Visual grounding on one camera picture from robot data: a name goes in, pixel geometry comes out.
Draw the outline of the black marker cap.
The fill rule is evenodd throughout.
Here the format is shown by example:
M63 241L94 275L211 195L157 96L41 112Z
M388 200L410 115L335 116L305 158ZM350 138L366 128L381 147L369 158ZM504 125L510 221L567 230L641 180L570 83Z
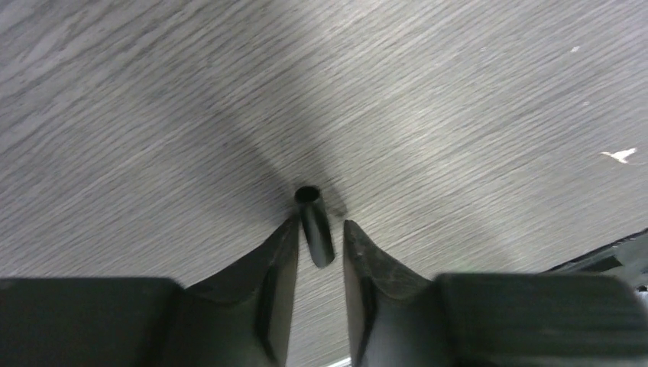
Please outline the black marker cap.
M294 200L311 259L317 268L325 268L333 263L335 249L321 191L316 186L302 186L296 190Z

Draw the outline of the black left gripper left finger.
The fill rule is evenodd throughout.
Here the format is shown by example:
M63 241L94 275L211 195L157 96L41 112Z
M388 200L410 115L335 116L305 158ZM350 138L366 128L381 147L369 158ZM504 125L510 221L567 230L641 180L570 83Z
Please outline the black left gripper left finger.
M283 366L300 223L189 287L171 278L3 278L3 366Z

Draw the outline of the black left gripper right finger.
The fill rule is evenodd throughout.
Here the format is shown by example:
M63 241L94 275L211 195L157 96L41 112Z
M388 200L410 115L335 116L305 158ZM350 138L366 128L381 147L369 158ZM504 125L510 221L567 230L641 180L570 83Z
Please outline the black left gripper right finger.
M647 292L595 273L426 279L343 227L354 366L645 366Z

